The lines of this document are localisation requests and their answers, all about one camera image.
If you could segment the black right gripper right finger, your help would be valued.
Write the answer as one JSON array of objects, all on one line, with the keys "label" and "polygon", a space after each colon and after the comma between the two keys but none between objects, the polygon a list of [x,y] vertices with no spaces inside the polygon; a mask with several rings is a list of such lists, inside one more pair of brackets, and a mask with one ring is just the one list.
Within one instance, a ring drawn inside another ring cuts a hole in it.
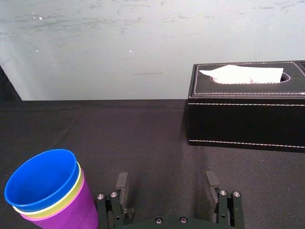
[{"label": "black right gripper right finger", "polygon": [[213,171],[205,171],[205,192],[210,206],[216,214],[216,227],[244,229],[242,194],[220,188],[220,182]]}]

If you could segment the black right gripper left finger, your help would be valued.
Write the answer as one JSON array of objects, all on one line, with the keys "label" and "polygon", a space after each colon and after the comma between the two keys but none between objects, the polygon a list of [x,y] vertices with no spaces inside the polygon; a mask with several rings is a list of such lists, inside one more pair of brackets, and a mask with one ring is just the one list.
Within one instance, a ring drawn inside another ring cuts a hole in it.
[{"label": "black right gripper left finger", "polygon": [[134,208],[127,208],[129,194],[128,173],[118,175],[115,190],[109,195],[100,193],[96,198],[99,229],[116,229],[133,223]]}]

